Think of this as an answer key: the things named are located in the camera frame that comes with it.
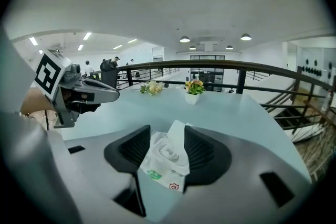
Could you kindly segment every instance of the potted flower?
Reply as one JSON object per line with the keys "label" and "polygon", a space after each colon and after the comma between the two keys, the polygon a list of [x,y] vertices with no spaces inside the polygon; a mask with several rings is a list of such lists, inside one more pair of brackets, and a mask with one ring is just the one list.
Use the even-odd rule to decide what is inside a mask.
{"label": "potted flower", "polygon": [[157,83],[156,81],[152,80],[144,85],[140,86],[141,93],[148,93],[149,95],[157,94],[162,90],[162,84]]}
{"label": "potted flower", "polygon": [[189,104],[195,105],[200,98],[200,94],[205,90],[203,87],[203,82],[201,80],[187,81],[185,100]]}

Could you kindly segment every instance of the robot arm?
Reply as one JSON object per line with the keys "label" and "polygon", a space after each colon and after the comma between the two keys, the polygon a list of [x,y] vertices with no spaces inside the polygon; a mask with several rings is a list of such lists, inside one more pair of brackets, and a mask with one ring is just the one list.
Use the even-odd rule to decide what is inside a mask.
{"label": "robot arm", "polygon": [[[36,69],[35,82],[58,113],[54,128],[74,127],[79,114],[94,112],[101,103],[119,98],[119,91],[81,77],[80,66],[56,50],[46,51]],[[64,92],[70,97],[64,100]]]}

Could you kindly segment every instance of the person in white shirt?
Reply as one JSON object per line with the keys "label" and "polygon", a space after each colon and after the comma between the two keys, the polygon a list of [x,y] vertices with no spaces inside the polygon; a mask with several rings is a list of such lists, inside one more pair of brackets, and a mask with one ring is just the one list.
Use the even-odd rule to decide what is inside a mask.
{"label": "person in white shirt", "polygon": [[87,77],[89,77],[90,73],[94,72],[94,70],[93,70],[92,66],[90,65],[89,61],[85,61],[85,63],[86,63],[85,74],[87,75]]}

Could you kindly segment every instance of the light blue tabletop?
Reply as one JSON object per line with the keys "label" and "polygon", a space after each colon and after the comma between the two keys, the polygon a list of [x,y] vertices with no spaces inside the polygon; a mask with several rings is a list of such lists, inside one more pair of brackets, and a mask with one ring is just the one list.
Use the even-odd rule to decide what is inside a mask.
{"label": "light blue tabletop", "polygon": [[302,158],[282,128],[244,94],[204,92],[196,105],[190,105],[182,89],[163,89],[154,96],[122,90],[118,100],[80,115],[75,127],[62,129],[61,133],[64,140],[69,140],[146,124],[151,130],[167,132],[174,120],[258,143],[310,181]]}

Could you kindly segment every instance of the black rectangle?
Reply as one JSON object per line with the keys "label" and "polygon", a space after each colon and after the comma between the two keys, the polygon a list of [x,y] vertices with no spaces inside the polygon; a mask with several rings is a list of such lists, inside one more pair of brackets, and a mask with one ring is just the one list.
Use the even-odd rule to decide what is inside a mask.
{"label": "black rectangle", "polygon": [[79,151],[83,151],[83,150],[85,150],[85,147],[80,146],[80,145],[68,148],[68,151],[70,152],[70,154],[73,154],[73,153],[76,153],[76,152],[79,152]]}
{"label": "black rectangle", "polygon": [[285,205],[293,199],[294,194],[285,185],[285,183],[275,173],[264,173],[260,175],[264,184],[268,188],[278,207]]}

